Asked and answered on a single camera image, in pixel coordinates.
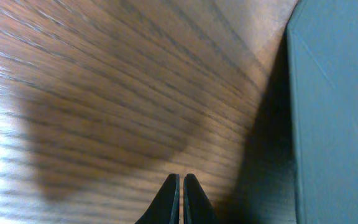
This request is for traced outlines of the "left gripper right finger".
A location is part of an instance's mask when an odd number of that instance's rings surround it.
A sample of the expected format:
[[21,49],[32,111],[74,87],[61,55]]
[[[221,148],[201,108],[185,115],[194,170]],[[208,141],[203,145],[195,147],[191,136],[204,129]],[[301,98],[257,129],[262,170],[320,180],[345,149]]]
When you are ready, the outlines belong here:
[[214,209],[194,174],[187,174],[183,182],[184,224],[219,224]]

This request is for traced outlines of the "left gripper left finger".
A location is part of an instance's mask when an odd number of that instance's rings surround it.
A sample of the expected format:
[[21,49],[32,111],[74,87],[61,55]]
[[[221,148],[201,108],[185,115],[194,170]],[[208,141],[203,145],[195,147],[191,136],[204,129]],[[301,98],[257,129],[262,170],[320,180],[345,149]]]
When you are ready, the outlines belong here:
[[145,213],[135,224],[179,224],[180,177],[169,174]]

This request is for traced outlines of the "dark green box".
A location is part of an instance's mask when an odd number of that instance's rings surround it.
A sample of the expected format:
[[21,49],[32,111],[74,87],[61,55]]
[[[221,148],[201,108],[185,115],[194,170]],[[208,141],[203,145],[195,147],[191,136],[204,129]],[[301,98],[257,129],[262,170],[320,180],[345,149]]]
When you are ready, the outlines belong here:
[[298,1],[287,44],[296,219],[358,223],[358,1]]

